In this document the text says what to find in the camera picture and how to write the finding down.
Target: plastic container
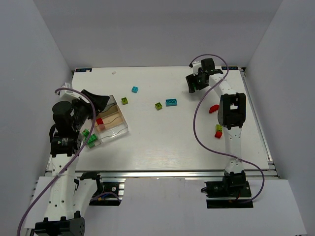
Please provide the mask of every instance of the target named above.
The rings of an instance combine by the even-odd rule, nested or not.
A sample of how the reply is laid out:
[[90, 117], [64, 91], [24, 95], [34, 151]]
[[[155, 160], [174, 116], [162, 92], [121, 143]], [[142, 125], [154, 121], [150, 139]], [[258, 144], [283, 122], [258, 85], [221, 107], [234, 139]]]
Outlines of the plastic container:
[[[113, 95], [105, 107], [97, 117], [96, 120], [103, 122], [98, 124], [95, 122], [95, 127], [92, 134], [96, 134], [97, 140], [86, 145], [88, 149], [94, 148], [101, 143], [106, 143], [128, 132], [128, 125], [126, 120], [119, 109], [117, 102]], [[91, 120], [87, 120], [82, 126], [80, 132], [83, 133], [85, 129], [90, 130], [92, 125]]]

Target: green block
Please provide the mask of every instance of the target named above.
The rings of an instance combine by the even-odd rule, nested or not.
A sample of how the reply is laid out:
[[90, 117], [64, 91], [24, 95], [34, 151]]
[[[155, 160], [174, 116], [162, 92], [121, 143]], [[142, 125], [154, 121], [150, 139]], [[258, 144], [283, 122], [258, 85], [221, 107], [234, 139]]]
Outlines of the green block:
[[95, 146], [95, 143], [94, 142], [89, 143], [88, 146], [89, 146], [89, 148], [93, 148]]
[[84, 137], [87, 137], [89, 135], [89, 131], [87, 129], [83, 130], [82, 134]]
[[127, 98], [126, 98], [126, 97], [123, 97], [123, 98], [122, 98], [122, 103], [123, 103], [123, 105], [128, 104], [128, 100], [127, 100]]
[[158, 102], [158, 103], [156, 104], [156, 109], [157, 109], [157, 110], [161, 110], [161, 109], [162, 109], [162, 104]]
[[90, 136], [90, 138], [89, 138], [87, 144], [90, 144], [90, 143], [92, 143], [92, 142], [94, 142], [94, 141], [96, 141], [96, 140], [98, 140], [97, 135], [96, 135], [96, 134], [92, 134], [92, 135]]

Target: cable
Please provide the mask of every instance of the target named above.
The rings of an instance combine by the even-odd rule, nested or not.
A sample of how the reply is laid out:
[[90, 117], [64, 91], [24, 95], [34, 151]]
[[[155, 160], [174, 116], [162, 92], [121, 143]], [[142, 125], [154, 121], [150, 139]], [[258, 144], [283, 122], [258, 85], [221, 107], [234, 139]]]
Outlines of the cable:
[[[198, 110], [199, 110], [199, 107], [200, 107], [202, 101], [203, 101], [203, 100], [205, 99], [205, 97], [208, 95], [208, 93], [209, 93], [211, 90], [213, 90], [216, 86], [218, 86], [218, 85], [227, 77], [228, 72], [229, 72], [229, 68], [228, 68], [228, 65], [227, 65], [226, 61], [225, 61], [223, 58], [221, 58], [220, 56], [215, 55], [215, 54], [202, 54], [202, 55], [199, 55], [199, 56], [195, 57], [195, 58], [191, 61], [191, 63], [189, 64], [189, 66], [192, 65], [192, 63], [193, 63], [197, 58], [202, 57], [202, 56], [212, 56], [212, 57], [220, 58], [220, 59], [224, 62], [225, 66], [226, 66], [226, 74], [225, 74], [225, 75], [223, 76], [223, 78], [220, 79], [215, 85], [213, 85], [211, 88], [209, 88], [209, 90], [206, 91], [206, 93], [205, 93], [205, 94], [202, 96], [202, 98], [200, 99], [200, 101], [199, 101], [199, 103], [198, 103], [198, 105], [197, 105], [197, 107], [196, 107], [195, 113], [194, 113], [194, 115], [193, 115], [193, 123], [192, 123], [192, 125], [193, 125], [193, 134], [194, 134], [194, 136], [195, 136], [197, 142], [198, 142], [204, 149], [206, 149], [206, 150], [208, 150], [208, 151], [210, 151], [210, 152], [219, 154], [219, 155], [224, 155], [224, 156], [233, 157], [233, 158], [235, 158], [235, 159], [239, 159], [237, 156], [234, 156], [234, 155], [232, 155], [232, 154], [228, 154], [228, 153], [224, 153], [224, 152], [219, 152], [219, 151], [214, 151], [214, 150], [212, 150], [212, 149], [206, 147], [205, 145], [203, 145], [203, 143], [199, 140], [199, 138], [198, 138], [198, 136], [197, 136], [197, 133], [196, 133], [196, 117], [197, 117], [197, 112], [198, 112]], [[264, 175], [262, 169], [259, 168], [256, 164], [254, 164], [254, 163], [252, 163], [252, 162], [250, 162], [250, 161], [243, 160], [243, 159], [241, 159], [241, 158], [240, 158], [239, 160], [240, 160], [241, 162], [245, 162], [245, 163], [247, 163], [247, 164], [250, 164], [250, 165], [252, 165], [252, 166], [255, 166], [255, 167], [260, 171], [261, 176], [262, 176], [262, 184], [261, 184], [261, 188], [260, 188], [259, 192], [258, 192], [254, 197], [252, 197], [251, 199], [248, 199], [247, 201], [242, 201], [242, 202], [241, 202], [241, 203], [248, 203], [248, 202], [253, 201], [254, 199], [256, 199], [256, 198], [260, 195], [260, 193], [261, 193], [261, 191], [262, 191], [262, 189], [264, 188], [264, 185], [265, 185], [265, 175]]]
[[[93, 110], [93, 121], [92, 121], [92, 126], [91, 126], [91, 129], [90, 129], [90, 132], [89, 132], [89, 135], [87, 136], [85, 142], [82, 144], [82, 146], [80, 147], [80, 149], [77, 151], [77, 153], [73, 156], [73, 158], [64, 166], [64, 168], [62, 168], [59, 172], [59, 174], [62, 174], [63, 172], [66, 171], [66, 169], [71, 165], [71, 163], [79, 156], [80, 152], [82, 151], [82, 149], [84, 148], [84, 146], [87, 144], [91, 134], [92, 134], [92, 131], [94, 129], [94, 125], [95, 125], [95, 120], [96, 120], [96, 112], [95, 112], [95, 107], [93, 105], [93, 102], [86, 96], [84, 95], [83, 93], [77, 91], [77, 90], [74, 90], [72, 88], [58, 88], [55, 90], [55, 93], [57, 93], [58, 91], [60, 90], [68, 90], [68, 91], [72, 91], [72, 92], [75, 92], [83, 97], [85, 97], [88, 102], [90, 103], [91, 107], [92, 107], [92, 110]], [[37, 198], [35, 198], [35, 200], [31, 203], [31, 205], [27, 208], [27, 210], [25, 211], [24, 215], [22, 216], [22, 219], [19, 223], [19, 227], [18, 227], [18, 230], [17, 230], [17, 233], [16, 235], [17, 236], [20, 236], [21, 234], [21, 229], [22, 229], [22, 225], [23, 225], [23, 222], [26, 218], [26, 216], [28, 215], [28, 213], [30, 212], [30, 210], [32, 209], [32, 207], [37, 203], [37, 201], [41, 198], [41, 196], [43, 196], [43, 194], [54, 184], [54, 182], [57, 181], [57, 179], [60, 177], [60, 175], [56, 175], [50, 182], [49, 184], [43, 189], [43, 191], [41, 191], [41, 193], [37, 196]]]
[[104, 195], [107, 195], [107, 194], [113, 195], [115, 198], [117, 198], [117, 200], [118, 200], [120, 203], [122, 202], [122, 200], [120, 200], [119, 197], [118, 197], [115, 193], [113, 193], [113, 192], [104, 192], [104, 193], [101, 193], [101, 194], [99, 194], [99, 195], [93, 197], [93, 198], [91, 199], [91, 201], [97, 200], [98, 198], [100, 198], [100, 197], [102, 197], [102, 196], [104, 196]]

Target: blue block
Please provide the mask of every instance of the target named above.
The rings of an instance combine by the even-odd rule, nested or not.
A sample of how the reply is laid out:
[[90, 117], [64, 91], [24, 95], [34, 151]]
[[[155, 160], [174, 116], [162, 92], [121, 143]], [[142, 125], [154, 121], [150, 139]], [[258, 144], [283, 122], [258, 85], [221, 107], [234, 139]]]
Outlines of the blue block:
[[138, 88], [138, 87], [132, 87], [131, 92], [137, 93], [137, 92], [138, 92], [138, 90], [139, 90], [139, 88]]
[[167, 107], [177, 106], [177, 100], [176, 99], [166, 99], [165, 103], [166, 103]]

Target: tabletop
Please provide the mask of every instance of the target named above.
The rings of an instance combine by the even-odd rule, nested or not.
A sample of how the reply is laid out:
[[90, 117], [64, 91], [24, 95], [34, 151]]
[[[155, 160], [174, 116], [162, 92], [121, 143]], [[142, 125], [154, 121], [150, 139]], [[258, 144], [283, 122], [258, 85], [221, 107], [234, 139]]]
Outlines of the tabletop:
[[[93, 68], [91, 72], [75, 72], [72, 86], [99, 95], [113, 95], [126, 119], [129, 132], [112, 142], [88, 150], [79, 158], [77, 171], [183, 171], [222, 170], [228, 158], [211, 153], [195, 140], [193, 114], [202, 95], [209, 87], [188, 92], [186, 76], [189, 67], [120, 67]], [[244, 92], [238, 70], [230, 70], [226, 80], [237, 92]], [[138, 87], [132, 93], [132, 87]], [[128, 104], [123, 105], [121, 98]], [[177, 106], [166, 107], [166, 99], [177, 99]], [[155, 104], [163, 105], [156, 110]], [[224, 137], [214, 137], [218, 124], [217, 112], [209, 109], [219, 104], [212, 91], [200, 106], [196, 131], [209, 148], [225, 151]], [[247, 101], [246, 121], [242, 129], [242, 158], [268, 169], [267, 151], [256, 126], [252, 108]], [[245, 169], [254, 169], [244, 164]]]

